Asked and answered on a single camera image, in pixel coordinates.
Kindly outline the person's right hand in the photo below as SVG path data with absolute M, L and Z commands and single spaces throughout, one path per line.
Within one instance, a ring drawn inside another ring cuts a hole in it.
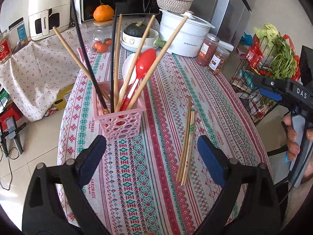
M 287 157 L 290 161 L 294 161 L 297 157 L 297 155 L 300 152 L 300 147 L 296 143 L 296 131 L 293 129 L 291 124 L 291 116 L 285 116 L 283 119 L 285 125 L 287 126 L 287 147 L 288 150 L 286 152 Z M 305 170 L 305 173 L 302 178 L 302 183 L 305 183 L 306 181 L 309 181 L 312 178 L 312 158 L 310 159 L 308 166 Z

